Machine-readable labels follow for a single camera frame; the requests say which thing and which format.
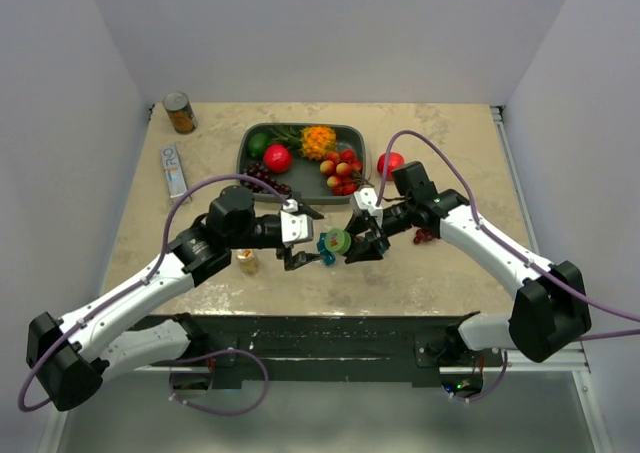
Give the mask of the green pill bottle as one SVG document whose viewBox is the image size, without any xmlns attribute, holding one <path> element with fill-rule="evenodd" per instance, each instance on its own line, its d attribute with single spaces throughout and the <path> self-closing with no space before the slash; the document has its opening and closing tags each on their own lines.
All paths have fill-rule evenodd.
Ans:
<svg viewBox="0 0 640 453">
<path fill-rule="evenodd" d="M 324 247 L 334 255 L 346 255 L 352 246 L 352 236 L 341 228 L 331 228 L 324 237 Z"/>
</svg>

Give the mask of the teal weekly pill organizer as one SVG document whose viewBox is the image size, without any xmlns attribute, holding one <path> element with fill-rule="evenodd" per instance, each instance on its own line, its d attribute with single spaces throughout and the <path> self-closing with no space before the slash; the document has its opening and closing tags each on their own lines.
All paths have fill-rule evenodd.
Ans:
<svg viewBox="0 0 640 453">
<path fill-rule="evenodd" d="M 386 239 L 357 236 L 335 230 L 321 233 L 316 249 L 325 266 L 332 266 L 339 257 L 345 264 L 379 261 L 390 248 Z"/>
</svg>

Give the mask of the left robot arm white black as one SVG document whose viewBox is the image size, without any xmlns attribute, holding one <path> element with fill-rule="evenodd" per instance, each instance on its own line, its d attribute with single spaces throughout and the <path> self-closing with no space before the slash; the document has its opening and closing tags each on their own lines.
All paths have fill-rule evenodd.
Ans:
<svg viewBox="0 0 640 453">
<path fill-rule="evenodd" d="M 315 254 L 293 253 L 292 248 L 313 240 L 314 223 L 322 214 L 297 193 L 280 201 L 278 213 L 259 216 L 252 192 L 229 186 L 176 238 L 164 233 L 160 253 L 136 276 L 70 313 L 54 317 L 44 312 L 32 319 L 26 351 L 30 371 L 19 391 L 19 409 L 40 409 L 25 402 L 33 381 L 47 394 L 43 405 L 64 412 L 86 402 L 107 378 L 130 369 L 165 360 L 200 363 L 207 341 L 185 317 L 141 331 L 133 326 L 224 270 L 235 250 L 273 249 L 288 271 L 317 260 Z"/>
</svg>

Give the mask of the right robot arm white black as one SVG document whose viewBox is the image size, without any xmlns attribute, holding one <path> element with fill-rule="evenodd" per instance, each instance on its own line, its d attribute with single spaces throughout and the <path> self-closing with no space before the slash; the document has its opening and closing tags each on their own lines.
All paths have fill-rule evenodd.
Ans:
<svg viewBox="0 0 640 453">
<path fill-rule="evenodd" d="M 513 299 L 508 315 L 472 312 L 448 326 L 425 348 L 438 362 L 466 366 L 481 350 L 498 348 L 518 350 L 541 363 L 591 329 L 577 266 L 554 264 L 518 244 L 479 216 L 460 193 L 437 190 L 419 162 L 396 169 L 392 178 L 402 201 L 380 208 L 373 189 L 355 192 L 347 227 L 328 234 L 326 247 L 348 264 L 377 261 L 391 236 L 424 228 L 468 255 Z"/>
</svg>

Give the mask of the red grapes on table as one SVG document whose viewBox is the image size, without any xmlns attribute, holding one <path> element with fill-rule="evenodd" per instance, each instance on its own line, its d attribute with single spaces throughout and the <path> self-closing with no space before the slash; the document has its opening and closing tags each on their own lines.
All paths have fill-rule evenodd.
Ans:
<svg viewBox="0 0 640 453">
<path fill-rule="evenodd" d="M 414 234 L 413 244 L 419 245 L 422 243 L 429 243 L 431 241 L 434 241 L 435 239 L 436 239 L 435 234 L 430 230 L 418 228 Z"/>
</svg>

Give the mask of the grey fruit tray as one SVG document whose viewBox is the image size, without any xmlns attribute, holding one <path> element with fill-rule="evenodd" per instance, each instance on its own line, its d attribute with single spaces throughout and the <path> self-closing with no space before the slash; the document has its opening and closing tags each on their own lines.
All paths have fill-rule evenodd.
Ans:
<svg viewBox="0 0 640 453">
<path fill-rule="evenodd" d="M 263 163 L 262 158 L 252 158 L 248 155 L 246 146 L 247 142 L 253 134 L 264 132 L 271 136 L 269 128 L 273 125 L 288 125 L 301 133 L 304 127 L 312 124 L 302 123 L 272 123 L 257 124 L 251 127 L 245 134 L 241 142 L 238 152 L 237 171 L 243 174 L 243 170 L 251 163 Z M 364 178 L 366 180 L 367 152 L 362 135 L 354 128 L 342 125 L 324 125 L 333 128 L 337 134 L 336 151 L 343 149 L 353 149 L 363 163 Z M 288 149 L 292 155 L 292 165 L 290 169 L 281 174 L 272 173 L 272 176 L 281 183 L 285 183 L 291 187 L 291 192 L 297 191 L 301 194 L 305 202 L 310 205 L 339 205 L 347 204 L 350 201 L 349 196 L 333 196 L 326 184 L 326 177 L 320 173 L 321 161 L 313 161 L 304 158 L 300 149 Z"/>
</svg>

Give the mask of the small amber glass jar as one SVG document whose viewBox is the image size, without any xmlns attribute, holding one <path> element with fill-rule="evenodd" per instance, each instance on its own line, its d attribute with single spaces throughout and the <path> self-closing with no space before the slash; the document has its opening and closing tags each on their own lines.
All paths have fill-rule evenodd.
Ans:
<svg viewBox="0 0 640 453">
<path fill-rule="evenodd" d="M 243 274 L 252 276 L 259 271 L 259 261 L 252 249 L 238 249 L 235 251 L 238 266 Z"/>
</svg>

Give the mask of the cherry and strawberry bunch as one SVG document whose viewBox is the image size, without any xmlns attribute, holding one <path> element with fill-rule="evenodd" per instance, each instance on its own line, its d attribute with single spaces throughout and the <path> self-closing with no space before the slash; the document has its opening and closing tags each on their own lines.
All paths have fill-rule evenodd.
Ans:
<svg viewBox="0 0 640 453">
<path fill-rule="evenodd" d="M 350 148 L 328 152 L 319 169 L 333 196 L 349 196 L 365 184 L 363 163 Z"/>
</svg>

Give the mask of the red apple on table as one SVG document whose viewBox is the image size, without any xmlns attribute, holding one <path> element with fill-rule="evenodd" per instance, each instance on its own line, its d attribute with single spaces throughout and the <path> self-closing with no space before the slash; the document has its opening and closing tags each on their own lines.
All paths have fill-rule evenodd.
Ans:
<svg viewBox="0 0 640 453">
<path fill-rule="evenodd" d="M 385 177 L 387 181 L 391 181 L 393 171 L 404 164 L 404 157 L 401 154 L 392 151 L 388 155 L 382 154 L 379 157 L 376 169 L 380 177 Z"/>
</svg>

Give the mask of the red apple in tray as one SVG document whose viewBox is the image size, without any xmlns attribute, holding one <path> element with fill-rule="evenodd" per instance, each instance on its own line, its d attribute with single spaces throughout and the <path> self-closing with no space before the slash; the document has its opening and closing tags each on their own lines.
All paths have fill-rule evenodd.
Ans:
<svg viewBox="0 0 640 453">
<path fill-rule="evenodd" d="M 267 169 L 273 173 L 281 174 L 287 172 L 293 159 L 289 150 L 281 144 L 270 145 L 263 156 L 263 163 Z"/>
</svg>

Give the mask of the dark grapes in tray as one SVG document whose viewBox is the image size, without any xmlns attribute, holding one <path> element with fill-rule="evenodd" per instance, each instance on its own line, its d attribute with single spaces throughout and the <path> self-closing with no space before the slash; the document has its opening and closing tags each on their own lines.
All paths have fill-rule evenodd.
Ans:
<svg viewBox="0 0 640 453">
<path fill-rule="evenodd" d="M 276 190 L 281 195 L 287 196 L 291 193 L 291 187 L 285 183 L 278 182 L 272 176 L 271 171 L 262 163 L 254 162 L 249 164 L 243 170 L 243 174 L 252 178 L 256 178 L 264 182 L 265 184 L 268 184 L 271 188 Z M 243 187 L 249 188 L 254 193 L 268 193 L 265 188 L 247 180 L 241 180 L 240 184 Z"/>
</svg>

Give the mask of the orange spiky fruit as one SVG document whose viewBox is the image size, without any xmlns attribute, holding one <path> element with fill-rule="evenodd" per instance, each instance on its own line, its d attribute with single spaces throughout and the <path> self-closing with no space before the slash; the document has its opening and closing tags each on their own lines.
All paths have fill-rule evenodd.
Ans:
<svg viewBox="0 0 640 453">
<path fill-rule="evenodd" d="M 304 158 L 313 161 L 322 161 L 334 151 L 337 143 L 337 134 L 329 126 L 311 125 L 304 127 L 300 135 L 300 153 Z"/>
</svg>

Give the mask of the purple silver toothpaste box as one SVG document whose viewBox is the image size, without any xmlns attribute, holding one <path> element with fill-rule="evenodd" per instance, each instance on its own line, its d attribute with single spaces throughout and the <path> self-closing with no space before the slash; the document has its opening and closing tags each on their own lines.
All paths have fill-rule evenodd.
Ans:
<svg viewBox="0 0 640 453">
<path fill-rule="evenodd" d="M 178 202 L 188 191 L 188 183 L 176 144 L 160 149 L 160 161 L 165 175 L 169 198 Z"/>
</svg>

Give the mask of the tin can orange label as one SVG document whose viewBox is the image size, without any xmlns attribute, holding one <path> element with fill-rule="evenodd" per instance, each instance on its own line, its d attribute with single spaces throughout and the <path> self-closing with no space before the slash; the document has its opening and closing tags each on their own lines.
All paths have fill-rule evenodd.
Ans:
<svg viewBox="0 0 640 453">
<path fill-rule="evenodd" d="M 198 126 L 188 96 L 183 92 L 167 94 L 162 105 L 174 130 L 179 134 L 190 134 Z"/>
</svg>

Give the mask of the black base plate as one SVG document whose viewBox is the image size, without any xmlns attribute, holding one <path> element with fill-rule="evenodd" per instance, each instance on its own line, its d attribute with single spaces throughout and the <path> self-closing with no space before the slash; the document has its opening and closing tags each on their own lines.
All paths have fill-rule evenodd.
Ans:
<svg viewBox="0 0 640 453">
<path fill-rule="evenodd" d="M 189 366 L 216 389 L 248 381 L 394 382 L 438 387 L 502 363 L 491 349 L 453 344 L 457 316 L 173 315 Z"/>
</svg>

